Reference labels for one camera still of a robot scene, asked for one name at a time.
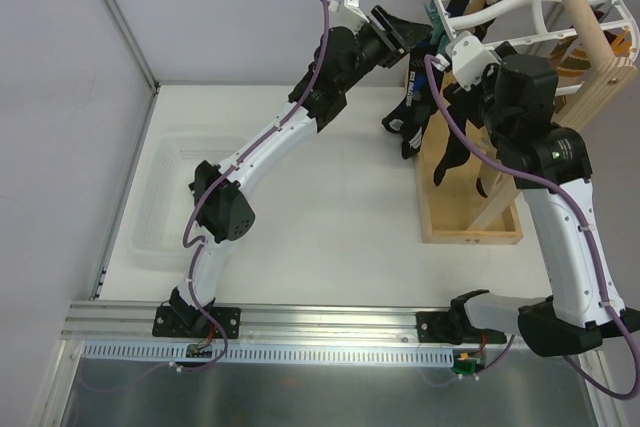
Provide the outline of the black sock plain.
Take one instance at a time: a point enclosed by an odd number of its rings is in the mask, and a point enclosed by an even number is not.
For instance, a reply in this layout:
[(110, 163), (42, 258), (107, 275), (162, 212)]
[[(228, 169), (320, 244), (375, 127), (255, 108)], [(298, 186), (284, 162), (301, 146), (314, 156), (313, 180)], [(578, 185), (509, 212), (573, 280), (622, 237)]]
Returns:
[(435, 55), (436, 50), (436, 45), (431, 45), (428, 40), (425, 40), (410, 52), (406, 94), (399, 104), (403, 117), (408, 118), (414, 111), (424, 112), (427, 116), (433, 115), (437, 111), (434, 96), (426, 77), (424, 62), (424, 57)]

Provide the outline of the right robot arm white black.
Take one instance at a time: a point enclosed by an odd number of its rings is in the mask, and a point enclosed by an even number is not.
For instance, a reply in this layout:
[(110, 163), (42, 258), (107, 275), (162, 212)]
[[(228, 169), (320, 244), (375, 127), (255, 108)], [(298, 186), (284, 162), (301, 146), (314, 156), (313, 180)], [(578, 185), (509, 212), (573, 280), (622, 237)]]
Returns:
[(547, 298), (487, 290), (455, 298), (450, 333), (469, 342), (484, 329), (515, 334), (540, 357), (577, 355), (634, 330), (611, 278), (593, 210), (592, 168), (581, 135), (553, 122), (558, 76), (541, 57), (509, 43), (492, 51), (475, 36), (446, 49), (455, 78), (452, 111), (485, 128), (496, 158), (528, 204), (551, 286)]

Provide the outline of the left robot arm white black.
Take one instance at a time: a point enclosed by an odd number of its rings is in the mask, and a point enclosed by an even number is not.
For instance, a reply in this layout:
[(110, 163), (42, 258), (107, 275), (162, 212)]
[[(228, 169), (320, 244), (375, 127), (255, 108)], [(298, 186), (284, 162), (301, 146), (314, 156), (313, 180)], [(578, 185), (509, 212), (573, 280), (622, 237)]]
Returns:
[(229, 157), (203, 161), (189, 185), (194, 207), (182, 245), (194, 251), (185, 278), (155, 314), (152, 334), (160, 338), (232, 339), (240, 311), (219, 308), (220, 274), (235, 244), (253, 227), (250, 197), (262, 178), (290, 151), (319, 134), (347, 105), (347, 92), (376, 67), (390, 68), (431, 34), (428, 24), (403, 20), (376, 6), (354, 26), (324, 27), (302, 79), (274, 118)]

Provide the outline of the black sock white stripes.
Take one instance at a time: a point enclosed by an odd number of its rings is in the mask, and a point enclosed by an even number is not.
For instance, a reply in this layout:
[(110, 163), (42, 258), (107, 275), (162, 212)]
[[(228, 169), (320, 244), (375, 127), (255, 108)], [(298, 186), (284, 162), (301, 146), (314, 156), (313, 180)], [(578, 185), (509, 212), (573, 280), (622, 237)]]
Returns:
[[(463, 134), (466, 133), (467, 124), (465, 127), (459, 127), (457, 124), (456, 126)], [(444, 177), (449, 169), (464, 165), (469, 160), (470, 156), (471, 152), (469, 151), (469, 149), (463, 145), (463, 143), (452, 130), (449, 130), (449, 137), (444, 154), (434, 170), (434, 184), (436, 186), (439, 186), (444, 180)]]

